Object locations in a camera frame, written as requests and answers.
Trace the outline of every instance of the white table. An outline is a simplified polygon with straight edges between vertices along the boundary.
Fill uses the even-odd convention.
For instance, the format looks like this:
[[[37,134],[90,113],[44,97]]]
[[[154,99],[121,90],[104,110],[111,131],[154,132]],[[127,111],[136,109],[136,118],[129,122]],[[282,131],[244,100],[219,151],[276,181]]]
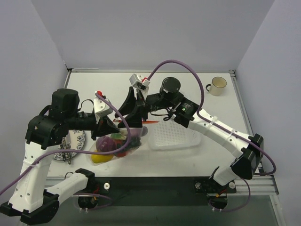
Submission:
[[[79,92],[80,100],[94,98],[94,92],[100,90],[119,108],[124,102],[132,73],[71,73],[67,88]],[[140,73],[147,77],[149,73]],[[246,126],[239,107],[238,99],[228,73],[199,73],[203,86],[210,83],[213,77],[226,79],[227,87],[222,96],[215,97],[205,91],[206,109],[229,126],[246,133]],[[156,73],[150,84],[149,94],[157,93],[165,77],[173,76],[181,82],[180,91],[192,101],[199,104],[200,90],[195,78],[190,73]],[[85,103],[82,110],[91,112],[92,105]],[[93,144],[90,132],[87,131],[85,150]],[[78,154],[72,164],[53,161],[48,177],[63,177],[68,171],[85,168],[93,171],[97,177],[180,177],[210,176],[217,166],[229,165],[234,157],[223,147],[202,136],[201,144],[194,148],[172,151],[154,151],[143,145],[131,155],[116,159],[98,166],[91,164],[85,154]]]

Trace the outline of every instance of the plate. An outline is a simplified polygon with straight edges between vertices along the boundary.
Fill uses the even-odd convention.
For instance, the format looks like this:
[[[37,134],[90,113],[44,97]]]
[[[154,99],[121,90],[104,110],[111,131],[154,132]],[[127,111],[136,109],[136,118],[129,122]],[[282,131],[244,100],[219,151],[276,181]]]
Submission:
[[[75,150],[81,150],[83,149],[85,142],[86,142],[86,133],[83,130],[69,130],[70,134],[70,149],[75,149]],[[64,149],[63,144],[60,144],[59,149]],[[76,152],[71,152],[71,153],[65,153],[65,161],[73,158],[76,156],[78,153]],[[62,152],[60,153],[55,153],[53,156],[54,160],[58,161],[63,161],[63,155]]]

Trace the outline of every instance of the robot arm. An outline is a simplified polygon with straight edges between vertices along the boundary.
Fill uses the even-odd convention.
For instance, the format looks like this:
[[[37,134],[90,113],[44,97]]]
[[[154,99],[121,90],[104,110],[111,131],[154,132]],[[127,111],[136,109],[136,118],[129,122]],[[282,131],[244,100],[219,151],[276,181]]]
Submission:
[[[165,78],[162,81],[159,93],[152,95],[147,95],[149,85],[147,79],[133,74],[130,81],[137,90],[137,98],[134,96],[133,87],[130,87],[128,96],[119,109],[122,115],[127,114],[125,119],[130,127],[141,127],[141,118],[146,121],[149,112],[167,109],[172,121],[204,134],[222,145],[235,157],[235,161],[230,163],[229,166],[218,168],[213,172],[212,178],[214,181],[224,186],[238,177],[252,179],[262,159],[262,154],[246,141],[253,142],[263,148],[263,138],[260,135],[255,134],[252,137],[241,133],[222,123],[217,117],[211,116],[204,109],[199,111],[202,117],[200,118],[197,114],[199,105],[188,100],[179,92],[181,84],[176,78]],[[216,124],[231,131],[231,133],[229,134],[218,128],[215,126]],[[118,127],[122,128],[124,124],[120,123]],[[246,139],[246,141],[237,139],[236,134]]]
[[[52,95],[52,104],[29,122],[21,174],[29,167],[32,169],[18,181],[14,194],[1,205],[0,212],[8,216],[21,216],[21,221],[29,225],[46,223],[67,198],[83,189],[87,192],[95,189],[95,175],[85,169],[79,169],[70,178],[44,189],[53,155],[34,164],[42,155],[58,150],[62,138],[70,129],[90,130],[94,139],[119,132],[107,117],[112,109],[101,100],[94,100],[93,113],[78,112],[78,104],[77,91],[59,89]]]
[[[199,116],[195,113],[193,115],[194,120],[189,122],[188,128],[198,131],[214,140],[216,143],[219,143],[236,158],[231,165],[218,168],[213,174],[213,179],[222,186],[238,177],[252,179],[255,170],[262,159],[262,155],[248,142],[237,139],[234,135],[238,134],[246,140],[256,143],[261,148],[263,146],[263,138],[258,134],[251,137],[248,134],[241,133],[222,123],[217,119],[217,117],[211,116],[204,109],[202,109],[199,114],[203,118],[208,119],[211,123],[199,118]],[[214,123],[226,128],[231,131],[231,133],[229,134],[214,126]]]

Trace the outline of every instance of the purple cable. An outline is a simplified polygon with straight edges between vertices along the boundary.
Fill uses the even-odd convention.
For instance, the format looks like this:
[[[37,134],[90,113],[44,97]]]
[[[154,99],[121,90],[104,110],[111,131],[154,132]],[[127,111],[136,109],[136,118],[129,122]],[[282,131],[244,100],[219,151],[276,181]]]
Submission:
[[[249,196],[248,196],[247,201],[246,201],[244,204],[242,204],[241,206],[235,207],[235,208],[230,209],[230,210],[221,210],[221,212],[227,212],[227,213],[234,212],[234,211],[237,211],[237,210],[239,210],[239,209],[245,207],[247,204],[249,204],[249,202],[250,202],[250,200],[251,200],[251,189],[250,189],[250,186],[249,186],[248,182],[247,182],[245,179],[243,179],[243,178],[241,178],[241,179],[242,179],[242,180],[246,183],[246,185],[248,186]],[[210,201],[208,202],[208,204],[209,204],[209,206],[211,206],[214,210],[220,211],[220,209],[215,208],[215,207],[211,204]]]
[[[91,196],[96,196],[96,197],[100,197],[100,198],[105,198],[105,199],[108,199],[110,200],[110,203],[108,204],[105,204],[105,205],[102,205],[102,206],[97,206],[93,209],[88,209],[88,210],[99,210],[103,207],[107,207],[107,206],[111,206],[112,203],[113,203],[113,199],[111,199],[110,197],[108,196],[105,196],[105,195],[102,195],[102,194],[93,194],[93,193],[75,193],[74,195],[91,195]]]
[[[203,116],[201,116],[199,114],[200,110],[202,109],[202,106],[204,104],[204,99],[205,99],[205,94],[204,94],[204,88],[203,88],[203,84],[201,82],[201,80],[199,79],[197,73],[191,68],[189,67],[187,64],[181,62],[181,61],[178,61],[178,60],[166,60],[166,61],[163,61],[162,63],[158,64],[157,67],[155,67],[155,69],[152,71],[152,73],[149,75],[149,77],[147,78],[148,80],[150,80],[152,78],[152,76],[154,75],[154,73],[164,64],[167,64],[167,63],[175,63],[175,64],[178,64],[178,65],[181,65],[183,67],[185,67],[189,72],[191,72],[193,74],[193,76],[197,79],[198,81],[198,85],[200,87],[200,90],[201,90],[201,103],[197,109],[197,115],[199,118],[201,118],[202,120],[205,120],[206,122],[208,123],[211,123],[210,120],[204,118]],[[231,133],[231,131],[229,131],[228,129],[224,128],[223,126],[221,125],[218,125],[216,123],[213,123],[213,125],[215,125],[216,127],[220,128],[221,130],[227,132],[227,133]],[[263,151],[260,147],[258,147],[256,144],[254,144],[253,142],[251,142],[250,140],[248,139],[245,139],[244,137],[240,136],[240,135],[237,135],[237,134],[232,134],[233,136],[249,143],[250,145],[252,145],[254,148],[256,148],[258,151],[260,151],[264,156],[266,156],[268,158],[268,160],[271,162],[272,166],[273,166],[273,170],[271,172],[265,172],[265,173],[255,173],[255,175],[259,175],[259,176],[267,176],[267,175],[272,175],[276,172],[276,165],[274,163],[274,161],[272,160],[272,158],[265,152]]]
[[[202,106],[204,104],[204,100],[205,100],[205,92],[204,92],[204,88],[203,88],[203,84],[201,82],[201,79],[199,79],[197,73],[190,67],[188,66],[187,64],[179,61],[179,60],[166,60],[166,61],[163,61],[162,63],[158,64],[157,67],[155,67],[155,69],[152,71],[152,73],[149,75],[149,77],[147,78],[147,80],[150,80],[152,78],[152,76],[154,75],[154,73],[162,66],[162,65],[165,65],[165,64],[168,64],[168,63],[174,63],[174,64],[178,64],[178,65],[181,65],[183,67],[185,67],[189,72],[191,72],[193,74],[193,76],[196,78],[196,80],[198,81],[198,85],[199,85],[199,88],[201,90],[201,103],[199,104],[199,107],[198,107],[198,111],[200,111],[202,109]]]
[[[131,130],[130,130],[130,127],[128,126],[128,123],[127,121],[124,119],[124,117],[122,116],[122,114],[108,101],[106,101],[102,96],[98,95],[97,93],[95,94],[99,99],[101,99],[102,101],[104,101],[110,108],[113,109],[114,112],[116,112],[116,114],[121,118],[121,120],[123,121],[126,129],[127,129],[127,141],[126,143],[114,150],[114,151],[110,151],[110,152],[88,152],[88,151],[82,151],[82,150],[74,150],[74,149],[66,149],[64,150],[65,153],[70,153],[70,152],[77,152],[77,153],[82,153],[82,154],[99,154],[99,155],[108,155],[108,154],[113,154],[113,153],[116,153],[116,152],[120,152],[122,151],[123,149],[125,149],[128,144],[130,143],[130,140],[131,140]],[[41,155],[39,158],[37,158],[33,163],[32,165],[36,165],[39,161],[41,161],[43,158],[49,156],[49,155],[52,155],[52,154],[55,154],[55,153],[60,153],[62,152],[61,150],[55,150],[55,151],[51,151],[51,152],[48,152],[44,155]],[[17,183],[21,178],[23,178],[33,167],[32,166],[29,166],[20,176],[18,176],[13,182],[11,182],[9,185],[7,185],[5,188],[3,188],[1,191],[0,191],[0,196],[6,192],[11,186],[13,186],[15,183]]]

